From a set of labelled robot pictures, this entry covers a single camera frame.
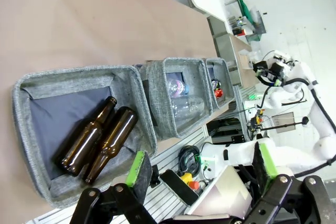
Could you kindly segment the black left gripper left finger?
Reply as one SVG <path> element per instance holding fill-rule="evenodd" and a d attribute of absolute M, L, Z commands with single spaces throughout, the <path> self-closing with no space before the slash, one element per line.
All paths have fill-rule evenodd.
<path fill-rule="evenodd" d="M 124 183 L 105 191 L 89 187 L 81 193 L 70 223 L 111 223 L 119 215 L 129 223 L 156 223 L 143 205 L 152 172 L 147 152 L 137 152 Z"/>

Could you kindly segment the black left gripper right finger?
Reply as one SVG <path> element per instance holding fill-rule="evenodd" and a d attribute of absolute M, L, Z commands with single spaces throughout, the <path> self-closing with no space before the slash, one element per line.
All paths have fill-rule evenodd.
<path fill-rule="evenodd" d="M 298 223 L 335 223 L 335 210 L 319 176 L 300 181 L 277 172 L 265 144 L 254 147 L 252 166 L 261 197 L 244 223 L 273 223 L 281 209 L 295 214 Z"/>

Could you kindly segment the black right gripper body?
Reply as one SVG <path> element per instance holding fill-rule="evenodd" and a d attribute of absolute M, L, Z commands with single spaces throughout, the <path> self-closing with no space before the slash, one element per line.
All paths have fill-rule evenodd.
<path fill-rule="evenodd" d="M 277 62 L 269 67 L 267 61 L 260 61 L 253 64 L 253 71 L 257 79 L 269 87 L 283 87 L 285 85 L 285 68 Z"/>

